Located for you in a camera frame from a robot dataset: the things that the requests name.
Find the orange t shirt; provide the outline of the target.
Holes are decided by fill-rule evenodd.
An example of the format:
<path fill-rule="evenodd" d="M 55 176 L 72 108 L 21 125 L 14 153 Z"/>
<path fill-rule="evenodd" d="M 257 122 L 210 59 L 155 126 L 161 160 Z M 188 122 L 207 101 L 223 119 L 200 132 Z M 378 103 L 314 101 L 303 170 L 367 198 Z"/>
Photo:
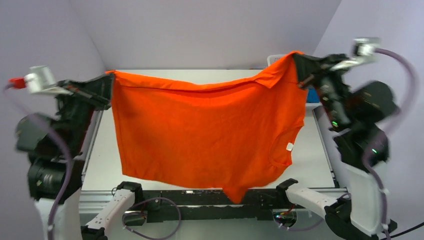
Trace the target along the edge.
<path fill-rule="evenodd" d="M 213 84 L 113 71 L 111 110 L 122 173 L 240 203 L 292 164 L 307 91 L 293 51 L 254 76 Z"/>

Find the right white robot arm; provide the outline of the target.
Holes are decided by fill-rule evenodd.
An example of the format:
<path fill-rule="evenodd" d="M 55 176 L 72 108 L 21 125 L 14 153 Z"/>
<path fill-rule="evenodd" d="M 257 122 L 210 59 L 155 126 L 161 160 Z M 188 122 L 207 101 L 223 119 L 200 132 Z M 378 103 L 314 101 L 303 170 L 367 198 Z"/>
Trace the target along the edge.
<path fill-rule="evenodd" d="M 337 133 L 333 140 L 349 176 L 349 198 L 296 187 L 297 181 L 290 178 L 276 187 L 276 203 L 310 210 L 345 240 L 376 240 L 379 233 L 389 234 L 397 228 L 388 216 L 388 191 L 381 177 L 389 159 L 389 140 L 377 123 L 398 111 L 391 88 L 372 80 L 351 91 L 343 74 L 361 63 L 357 57 L 296 53 L 293 60 L 299 88 L 316 90 L 330 129 Z"/>

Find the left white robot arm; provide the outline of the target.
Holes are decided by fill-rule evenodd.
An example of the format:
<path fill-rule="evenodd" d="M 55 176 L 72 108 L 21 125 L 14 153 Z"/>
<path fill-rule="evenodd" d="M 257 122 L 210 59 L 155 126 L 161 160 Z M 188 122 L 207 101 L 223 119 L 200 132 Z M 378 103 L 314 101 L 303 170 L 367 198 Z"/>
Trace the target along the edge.
<path fill-rule="evenodd" d="M 50 73 L 13 78 L 9 86 L 34 94 L 52 94 L 57 118 L 30 113 L 19 121 L 16 149 L 28 156 L 27 182 L 48 240 L 106 240 L 112 222 L 144 203 L 139 183 L 120 183 L 112 199 L 86 225 L 79 203 L 85 163 L 78 160 L 92 116 L 111 107 L 115 75 L 103 74 L 85 82 L 55 81 Z"/>

